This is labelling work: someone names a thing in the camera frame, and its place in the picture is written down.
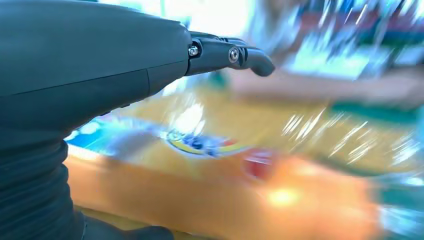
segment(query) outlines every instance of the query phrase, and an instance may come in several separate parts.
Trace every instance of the blurred background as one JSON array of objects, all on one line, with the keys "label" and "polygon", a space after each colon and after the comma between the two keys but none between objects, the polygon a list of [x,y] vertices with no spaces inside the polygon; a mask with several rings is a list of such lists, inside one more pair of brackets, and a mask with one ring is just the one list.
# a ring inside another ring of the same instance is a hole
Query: blurred background
[{"label": "blurred background", "polygon": [[423,60],[422,0],[98,1],[247,39],[301,74],[355,80]]}]

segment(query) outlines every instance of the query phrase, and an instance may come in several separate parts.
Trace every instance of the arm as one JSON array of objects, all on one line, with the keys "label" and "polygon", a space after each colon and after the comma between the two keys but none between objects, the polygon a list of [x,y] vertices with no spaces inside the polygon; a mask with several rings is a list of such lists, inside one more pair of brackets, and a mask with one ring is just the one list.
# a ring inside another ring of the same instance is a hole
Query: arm
[{"label": "arm", "polygon": [[303,102],[352,102],[411,109],[424,105],[424,69],[390,70],[379,79],[343,81],[290,74],[281,70],[258,77],[248,70],[227,70],[230,88],[243,99]]},{"label": "arm", "polygon": [[226,71],[236,97],[286,99],[305,102],[362,102],[369,98],[372,83],[351,82],[290,74],[276,70],[269,77],[256,76],[249,70]]}]

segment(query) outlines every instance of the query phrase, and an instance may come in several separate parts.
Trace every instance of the robotic hand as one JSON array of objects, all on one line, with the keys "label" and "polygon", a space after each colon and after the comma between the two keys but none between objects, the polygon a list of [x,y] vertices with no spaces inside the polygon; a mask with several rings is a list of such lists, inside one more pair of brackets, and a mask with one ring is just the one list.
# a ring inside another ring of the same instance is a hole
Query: robotic hand
[{"label": "robotic hand", "polygon": [[[85,240],[138,239],[74,210],[63,139],[92,118],[154,95],[183,76],[223,68],[268,76],[274,70],[269,57],[240,39],[189,32],[177,21],[125,7],[0,0],[0,23],[5,240],[80,240],[83,232]],[[143,239],[171,239],[154,235]]]}]

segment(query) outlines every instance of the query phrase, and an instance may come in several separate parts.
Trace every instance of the hand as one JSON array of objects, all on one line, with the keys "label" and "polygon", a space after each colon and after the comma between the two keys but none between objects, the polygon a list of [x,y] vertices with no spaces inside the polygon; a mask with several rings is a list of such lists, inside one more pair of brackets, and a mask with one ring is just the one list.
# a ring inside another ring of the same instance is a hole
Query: hand
[{"label": "hand", "polygon": [[366,105],[380,105],[405,110],[424,105],[424,69],[411,67],[389,71],[370,82]]}]

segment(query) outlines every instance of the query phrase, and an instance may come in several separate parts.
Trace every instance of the metal screw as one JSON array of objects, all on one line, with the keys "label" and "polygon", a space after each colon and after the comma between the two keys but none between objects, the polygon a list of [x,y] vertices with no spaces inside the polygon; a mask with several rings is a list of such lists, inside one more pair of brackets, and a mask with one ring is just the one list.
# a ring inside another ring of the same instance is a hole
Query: metal screw
[{"label": "metal screw", "polygon": [[191,46],[188,49],[188,55],[190,55],[191,57],[196,56],[197,54],[199,54],[199,49],[197,46]]},{"label": "metal screw", "polygon": [[228,52],[228,59],[233,64],[239,60],[239,50],[236,47],[232,47]]}]

